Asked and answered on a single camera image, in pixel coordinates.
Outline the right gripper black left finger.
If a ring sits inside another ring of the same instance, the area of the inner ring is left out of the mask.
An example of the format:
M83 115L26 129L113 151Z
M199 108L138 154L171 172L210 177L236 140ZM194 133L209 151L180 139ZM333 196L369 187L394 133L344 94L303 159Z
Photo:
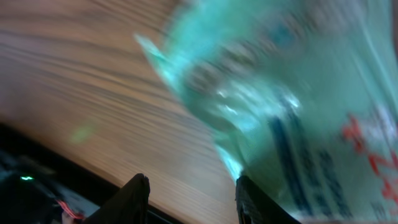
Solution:
M149 194L149 179L136 174L82 224L146 224Z

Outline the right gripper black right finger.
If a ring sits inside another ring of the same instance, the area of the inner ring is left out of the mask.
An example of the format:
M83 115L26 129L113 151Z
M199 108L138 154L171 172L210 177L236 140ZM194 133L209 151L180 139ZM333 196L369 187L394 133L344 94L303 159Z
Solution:
M236 181L236 207L239 224L300 224L247 176Z

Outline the teal wet wipes pack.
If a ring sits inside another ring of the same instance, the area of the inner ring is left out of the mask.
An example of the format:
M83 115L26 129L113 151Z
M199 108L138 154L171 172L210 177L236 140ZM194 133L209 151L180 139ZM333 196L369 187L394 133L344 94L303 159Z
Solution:
M162 45L137 35L169 90L298 221L397 221L391 0L192 1Z

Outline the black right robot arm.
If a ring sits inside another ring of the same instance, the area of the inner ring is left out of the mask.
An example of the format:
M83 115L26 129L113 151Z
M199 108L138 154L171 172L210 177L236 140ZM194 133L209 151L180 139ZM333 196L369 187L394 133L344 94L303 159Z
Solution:
M41 166L1 151L1 223L177 223L149 205L150 185L136 174L118 189L61 157Z

